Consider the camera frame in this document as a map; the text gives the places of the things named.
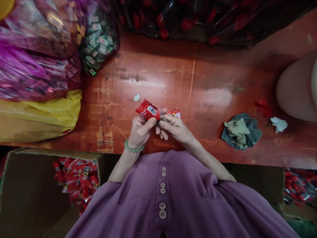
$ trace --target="hand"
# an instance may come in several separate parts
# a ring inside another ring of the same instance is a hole
[[[159,110],[160,114],[162,114],[162,115],[164,115],[164,114],[167,113],[167,111],[168,111],[167,108],[159,108],[158,110]],[[162,130],[160,127],[158,127],[158,126],[155,127],[155,133],[156,133],[157,135],[159,134],[159,136],[161,137],[161,139],[165,139],[165,140],[168,139],[167,133],[166,133],[164,130]]]
[[[160,121],[160,127],[171,133],[176,140],[183,144],[189,144],[195,140],[195,137],[185,126],[182,119],[170,115],[164,115],[164,118],[169,121],[169,123],[165,121]]]
[[[128,146],[132,149],[141,148],[148,141],[151,134],[151,129],[155,126],[155,124],[155,118],[150,118],[147,121],[142,116],[134,117],[132,120],[132,128],[128,140]]]

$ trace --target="shirt placket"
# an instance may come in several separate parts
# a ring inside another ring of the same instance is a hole
[[[159,217],[160,227],[170,227],[172,225],[172,207],[170,190],[170,170],[169,164],[162,161],[158,167],[157,197],[155,216]]]

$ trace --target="red wooden table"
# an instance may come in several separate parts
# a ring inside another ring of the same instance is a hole
[[[121,49],[98,72],[82,78],[78,123],[63,137],[15,146],[122,153],[139,102],[136,93],[157,107],[180,108],[181,118],[221,162],[317,169],[317,124],[297,120],[279,108],[276,82],[295,60],[317,49],[317,9],[250,50],[210,47],[185,41],[161,41],[121,32]],[[267,100],[273,116],[288,122],[276,134],[255,107]],[[263,136],[246,151],[220,139],[223,122],[247,112]],[[182,149],[173,139],[152,133],[145,153]]]

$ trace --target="green beaded bracelet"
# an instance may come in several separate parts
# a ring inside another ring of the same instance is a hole
[[[128,140],[129,140],[129,139],[126,139],[125,142],[124,142],[124,147],[125,147],[128,151],[137,152],[137,153],[138,153],[138,152],[141,152],[141,151],[144,150],[145,145],[143,145],[140,149],[132,149],[132,148],[130,148],[130,147],[128,146]]]

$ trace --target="barcode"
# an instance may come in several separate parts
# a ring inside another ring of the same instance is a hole
[[[149,106],[149,107],[148,107],[148,110],[150,111],[150,113],[153,114],[153,116],[156,115],[156,110],[155,110],[153,107]]]

